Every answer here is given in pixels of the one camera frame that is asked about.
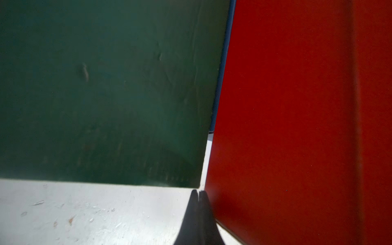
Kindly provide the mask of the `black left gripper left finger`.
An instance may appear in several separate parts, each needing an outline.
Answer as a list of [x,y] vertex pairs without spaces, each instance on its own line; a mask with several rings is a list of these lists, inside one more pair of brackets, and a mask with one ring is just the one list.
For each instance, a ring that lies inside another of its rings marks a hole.
[[179,234],[174,245],[199,244],[199,196],[197,190],[192,190],[185,211]]

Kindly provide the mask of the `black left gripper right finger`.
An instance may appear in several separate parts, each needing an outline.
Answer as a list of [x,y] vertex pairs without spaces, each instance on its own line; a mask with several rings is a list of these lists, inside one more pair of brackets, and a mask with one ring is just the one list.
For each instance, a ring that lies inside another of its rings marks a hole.
[[225,245],[206,191],[199,192],[199,227],[201,245]]

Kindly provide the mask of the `red shoebox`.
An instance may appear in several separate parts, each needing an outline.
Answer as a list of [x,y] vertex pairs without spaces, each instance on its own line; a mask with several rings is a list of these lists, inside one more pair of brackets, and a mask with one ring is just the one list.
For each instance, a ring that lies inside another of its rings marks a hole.
[[391,244],[391,1],[236,2],[205,188],[246,245]]

